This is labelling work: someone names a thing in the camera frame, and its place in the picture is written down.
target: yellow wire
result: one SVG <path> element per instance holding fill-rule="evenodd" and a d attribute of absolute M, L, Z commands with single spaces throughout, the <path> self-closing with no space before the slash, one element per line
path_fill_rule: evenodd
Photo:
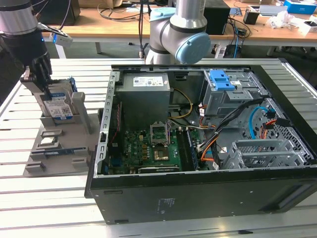
<path fill-rule="evenodd" d="M 179 89 L 177 88 L 174 88 L 174 90 L 180 92 L 181 94 L 183 94 L 183 96 L 188 100 L 188 102 L 190 103 L 190 110 L 188 113 L 186 113 L 185 115 L 181 115 L 181 116 L 176 116 L 176 117 L 169 117 L 169 119 L 180 119 L 180 118 L 184 118 L 186 116 L 188 116 L 190 113 L 192 113 L 192 110 L 193 110 L 193 104 L 192 104 L 192 101 L 190 101 L 189 97 L 187 97 L 187 95 L 185 93 L 183 93 L 182 91 L 180 91 Z"/>

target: black box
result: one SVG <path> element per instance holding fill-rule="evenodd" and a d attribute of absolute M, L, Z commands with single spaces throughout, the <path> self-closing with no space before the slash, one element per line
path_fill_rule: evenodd
<path fill-rule="evenodd" d="M 226 29 L 230 7 L 223 0 L 206 0 L 204 16 L 207 19 L 206 33 L 223 35 Z"/>
<path fill-rule="evenodd" d="M 32 0 L 32 4 L 41 2 L 42 0 Z M 34 7 L 34 11 L 38 12 L 42 9 L 46 2 L 38 4 Z M 39 19 L 40 23 L 61 25 L 64 20 L 68 8 L 67 0 L 50 0 L 48 5 L 41 12 L 41 17 Z M 80 8 L 78 0 L 71 0 L 70 9 L 65 21 L 65 25 L 71 26 L 75 24 L 76 19 L 79 17 Z"/>
<path fill-rule="evenodd" d="M 257 11 L 246 11 L 246 14 L 243 17 L 243 22 L 248 25 L 255 25 L 259 14 L 260 13 Z"/>

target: aluminum extrusion table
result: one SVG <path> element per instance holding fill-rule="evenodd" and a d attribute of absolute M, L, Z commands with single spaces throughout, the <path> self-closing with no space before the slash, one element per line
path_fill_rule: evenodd
<path fill-rule="evenodd" d="M 104 106 L 110 65 L 142 63 L 138 59 L 53 59 L 53 79 L 73 76 L 78 90 L 86 94 L 88 113 L 94 113 L 97 108 Z M 304 117 L 317 112 L 316 92 L 288 63 L 281 63 L 278 59 L 204 59 L 200 63 L 262 65 L 271 78 L 281 82 L 283 91 L 292 95 L 294 106 L 301 109 Z M 101 238 L 189 238 L 234 237 L 238 233 L 243 238 L 295 238 L 317 234 L 316 193 L 281 214 L 107 226 L 94 200 L 84 198 L 87 174 L 22 177 L 41 124 L 40 115 L 35 98 L 20 83 L 17 83 L 0 108 L 2 238 L 87 238 L 91 235 Z M 316 122 L 316 117 L 309 118 L 311 126 L 317 126 Z"/>

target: blue box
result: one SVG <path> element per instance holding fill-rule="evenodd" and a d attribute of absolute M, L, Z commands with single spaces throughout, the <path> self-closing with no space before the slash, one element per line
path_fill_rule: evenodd
<path fill-rule="evenodd" d="M 296 13 L 296 14 L 313 14 L 316 5 L 306 1 L 297 1 L 297 0 L 285 0 L 284 6 L 288 6 L 288 13 Z"/>

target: table leg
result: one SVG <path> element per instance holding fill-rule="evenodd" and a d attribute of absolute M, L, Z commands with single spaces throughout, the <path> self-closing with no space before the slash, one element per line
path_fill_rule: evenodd
<path fill-rule="evenodd" d="M 101 46 L 100 46 L 100 42 L 95 42 L 96 44 L 96 50 L 97 50 L 97 54 L 101 54 Z"/>
<path fill-rule="evenodd" d="M 218 45 L 214 58 L 222 59 L 226 51 L 226 48 L 227 48 L 227 45 L 222 45 L 222 44 Z"/>
<path fill-rule="evenodd" d="M 66 55 L 65 55 L 65 51 L 64 51 L 64 47 L 63 46 L 59 46 L 59 45 L 55 45 L 56 49 L 57 49 L 57 53 L 60 59 L 65 59 Z"/>
<path fill-rule="evenodd" d="M 276 46 L 270 46 L 268 51 L 267 51 L 267 53 L 266 53 L 266 55 L 267 56 L 272 56 L 273 52 L 275 51 L 275 48 L 276 48 Z"/>

